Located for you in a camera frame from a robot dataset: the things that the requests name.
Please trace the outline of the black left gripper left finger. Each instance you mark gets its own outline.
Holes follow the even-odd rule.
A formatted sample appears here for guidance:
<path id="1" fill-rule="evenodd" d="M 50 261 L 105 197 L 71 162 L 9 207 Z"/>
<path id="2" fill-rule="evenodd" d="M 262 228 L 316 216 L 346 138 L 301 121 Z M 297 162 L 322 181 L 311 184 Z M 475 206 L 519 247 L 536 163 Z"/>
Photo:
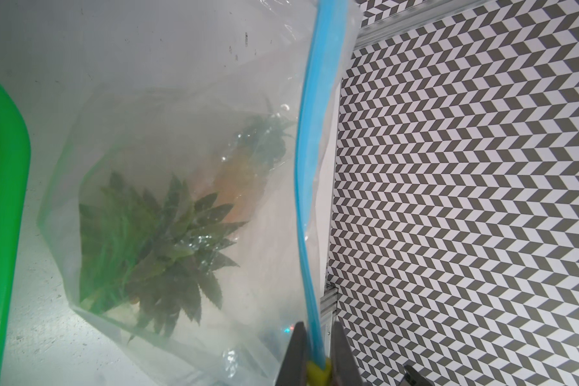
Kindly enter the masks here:
<path id="1" fill-rule="evenodd" d="M 294 325 L 275 385 L 307 386 L 308 353 L 307 329 L 303 322 L 298 322 Z"/>

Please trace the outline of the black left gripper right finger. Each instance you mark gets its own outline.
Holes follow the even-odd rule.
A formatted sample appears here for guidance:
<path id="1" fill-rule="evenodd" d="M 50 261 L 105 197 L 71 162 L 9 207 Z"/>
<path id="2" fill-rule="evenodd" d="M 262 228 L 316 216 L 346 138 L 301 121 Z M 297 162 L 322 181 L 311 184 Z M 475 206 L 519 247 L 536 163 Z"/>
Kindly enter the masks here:
<path id="1" fill-rule="evenodd" d="M 334 321 L 331 328 L 331 385 L 363 386 L 360 371 L 352 354 L 352 348 L 340 321 Z"/>

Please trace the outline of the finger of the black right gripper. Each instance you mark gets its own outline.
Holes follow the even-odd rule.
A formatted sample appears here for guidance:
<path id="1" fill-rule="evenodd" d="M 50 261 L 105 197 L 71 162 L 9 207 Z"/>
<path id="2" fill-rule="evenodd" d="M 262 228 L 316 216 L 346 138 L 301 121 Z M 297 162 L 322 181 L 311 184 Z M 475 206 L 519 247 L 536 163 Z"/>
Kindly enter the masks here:
<path id="1" fill-rule="evenodd" d="M 421 375 L 411 365 L 406 364 L 403 368 L 405 374 L 402 378 L 402 386 L 434 386 L 432 381 Z"/>

